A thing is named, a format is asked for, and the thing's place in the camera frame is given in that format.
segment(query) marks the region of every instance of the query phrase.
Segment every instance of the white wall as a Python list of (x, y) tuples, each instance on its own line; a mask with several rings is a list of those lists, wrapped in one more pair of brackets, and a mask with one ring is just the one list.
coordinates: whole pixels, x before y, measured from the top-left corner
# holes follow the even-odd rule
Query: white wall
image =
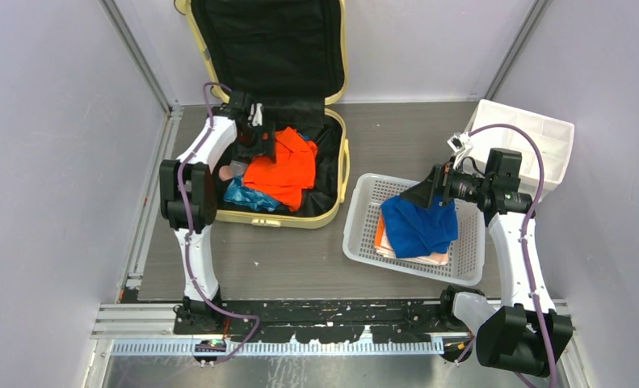
[[(202, 104), (208, 81), (172, 0), (116, 0), (170, 100)], [(344, 101), (480, 99), (533, 1), (346, 0)]]
[(80, 386), (163, 121), (98, 1), (0, 2), (0, 387)]
[(594, 386), (639, 387), (639, 0), (553, 2), (497, 100), (576, 124), (538, 252)]

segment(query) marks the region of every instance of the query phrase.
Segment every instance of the yellow suitcase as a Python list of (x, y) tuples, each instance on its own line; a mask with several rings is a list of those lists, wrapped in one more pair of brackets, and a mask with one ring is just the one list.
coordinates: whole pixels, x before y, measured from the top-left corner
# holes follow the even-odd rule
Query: yellow suitcase
[[(315, 188), (303, 191), (295, 213), (284, 205), (269, 213), (224, 202), (227, 184), (214, 171), (217, 220), (306, 229), (328, 224), (345, 201), (350, 174), (345, 122), (326, 108), (347, 89), (343, 0), (177, 0), (176, 6), (211, 79), (251, 93), (262, 101), (265, 120), (312, 135), (319, 149)], [(212, 93), (229, 100), (218, 86)]]

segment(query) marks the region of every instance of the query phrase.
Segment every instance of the blue towel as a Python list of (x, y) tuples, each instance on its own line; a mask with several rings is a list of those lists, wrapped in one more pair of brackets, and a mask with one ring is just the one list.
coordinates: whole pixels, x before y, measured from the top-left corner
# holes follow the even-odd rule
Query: blue towel
[(224, 193), (224, 201), (247, 206), (256, 212), (262, 209), (273, 212), (281, 205), (279, 201), (271, 198), (267, 194), (243, 186), (243, 177), (240, 175), (234, 176), (233, 179), (231, 179), (231, 183), (229, 183)]
[(455, 202), (440, 206), (437, 196), (426, 210), (394, 196), (381, 205), (385, 233), (398, 258), (428, 256), (433, 252), (446, 253), (450, 243), (457, 240), (457, 212)]

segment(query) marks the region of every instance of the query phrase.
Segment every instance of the white plastic container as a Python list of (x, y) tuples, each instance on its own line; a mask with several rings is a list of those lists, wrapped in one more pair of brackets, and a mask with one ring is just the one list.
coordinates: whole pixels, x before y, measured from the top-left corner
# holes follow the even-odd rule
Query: white plastic container
[[(465, 132), (489, 124), (512, 124), (526, 132), (538, 145), (545, 166), (543, 198), (564, 179), (574, 145), (574, 125), (523, 109), (508, 107), (482, 99), (476, 106)], [(519, 177), (520, 192), (535, 196), (538, 187), (538, 162), (528, 141), (511, 129), (487, 129), (473, 136), (473, 149), (469, 156), (476, 159), (479, 168), (486, 168), (491, 148), (500, 147), (521, 152)], [(472, 172), (471, 163), (465, 163), (465, 171)]]
[(386, 175), (365, 174), (357, 180), (343, 230), (343, 253), (362, 263), (394, 271), (471, 286), (481, 281), (486, 260), (486, 224), (475, 204), (456, 201), (459, 238), (450, 246), (445, 265), (412, 263), (386, 259), (376, 253), (374, 238), (381, 213), (380, 205), (417, 184), (413, 180)]

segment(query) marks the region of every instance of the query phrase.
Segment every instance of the orange clothing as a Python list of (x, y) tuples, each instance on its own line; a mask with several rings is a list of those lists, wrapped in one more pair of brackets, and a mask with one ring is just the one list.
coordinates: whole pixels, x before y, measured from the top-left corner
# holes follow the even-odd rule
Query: orange clothing
[(253, 159), (243, 185), (263, 192), (296, 212), (302, 204), (302, 189), (314, 187), (317, 145), (287, 127), (276, 133), (276, 163), (269, 157)]

